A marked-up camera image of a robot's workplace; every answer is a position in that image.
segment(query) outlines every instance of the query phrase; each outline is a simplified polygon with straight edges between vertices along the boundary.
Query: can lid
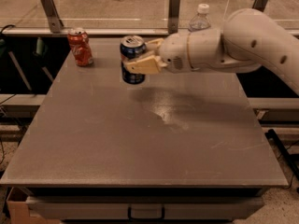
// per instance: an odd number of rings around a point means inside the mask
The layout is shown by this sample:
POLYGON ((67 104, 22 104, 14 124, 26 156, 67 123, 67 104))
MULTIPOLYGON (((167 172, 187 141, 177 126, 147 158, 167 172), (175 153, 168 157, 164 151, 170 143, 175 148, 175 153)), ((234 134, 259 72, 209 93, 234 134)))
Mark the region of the can lid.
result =
POLYGON ((139 35, 127 35, 121 40, 121 43, 127 48, 138 48, 144 44, 144 40, 139 35))
POLYGON ((200 4, 198 5, 197 12, 200 14, 207 14, 209 11, 209 5, 208 4, 200 4))
POLYGON ((80 34, 84 34, 85 30, 82 27, 76 27, 76 28, 71 28, 71 30, 69 30, 68 33, 71 35, 80 35, 80 34))

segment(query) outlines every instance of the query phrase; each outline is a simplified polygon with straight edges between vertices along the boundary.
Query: blue soda can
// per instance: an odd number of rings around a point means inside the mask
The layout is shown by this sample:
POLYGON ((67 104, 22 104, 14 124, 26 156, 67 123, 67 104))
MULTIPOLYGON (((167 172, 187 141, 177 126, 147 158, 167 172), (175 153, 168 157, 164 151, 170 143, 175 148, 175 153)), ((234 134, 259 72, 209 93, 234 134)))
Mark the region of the blue soda can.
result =
MULTIPOLYGON (((146 52, 146 44, 139 35, 127 35, 121 40, 121 60, 125 58, 133 59, 146 52)), ((140 84, 145 80, 143 74, 132 74, 128 72, 121 62, 122 79, 132 85, 140 84)))

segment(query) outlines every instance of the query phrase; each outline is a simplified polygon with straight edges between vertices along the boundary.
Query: table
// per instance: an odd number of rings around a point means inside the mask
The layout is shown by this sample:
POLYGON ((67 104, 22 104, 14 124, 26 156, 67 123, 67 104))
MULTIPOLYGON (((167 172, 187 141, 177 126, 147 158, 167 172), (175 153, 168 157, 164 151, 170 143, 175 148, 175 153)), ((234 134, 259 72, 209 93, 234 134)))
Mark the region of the table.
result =
POLYGON ((1 184, 46 218, 246 218, 286 186, 235 74, 121 78, 118 38, 69 54, 1 184))

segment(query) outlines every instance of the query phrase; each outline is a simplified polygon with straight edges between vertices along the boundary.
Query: red soda can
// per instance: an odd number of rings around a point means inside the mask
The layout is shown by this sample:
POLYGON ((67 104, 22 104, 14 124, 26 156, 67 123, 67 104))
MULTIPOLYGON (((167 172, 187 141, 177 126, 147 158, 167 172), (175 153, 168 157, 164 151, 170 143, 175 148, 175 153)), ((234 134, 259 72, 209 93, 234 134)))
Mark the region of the red soda can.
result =
POLYGON ((92 50, 88 44, 89 39, 83 28, 72 28, 67 35, 67 39, 78 66, 93 63, 92 50))

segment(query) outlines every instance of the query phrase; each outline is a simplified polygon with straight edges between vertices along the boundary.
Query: cardboard box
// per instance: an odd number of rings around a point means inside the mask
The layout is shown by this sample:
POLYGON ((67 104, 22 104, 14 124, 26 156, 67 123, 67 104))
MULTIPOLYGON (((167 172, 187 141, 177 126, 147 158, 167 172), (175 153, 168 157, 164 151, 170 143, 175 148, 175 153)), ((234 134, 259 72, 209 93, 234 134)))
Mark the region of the cardboard box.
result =
POLYGON ((59 224, 60 220, 49 220, 39 215, 30 215, 26 204, 27 195, 13 188, 7 197, 11 224, 59 224))

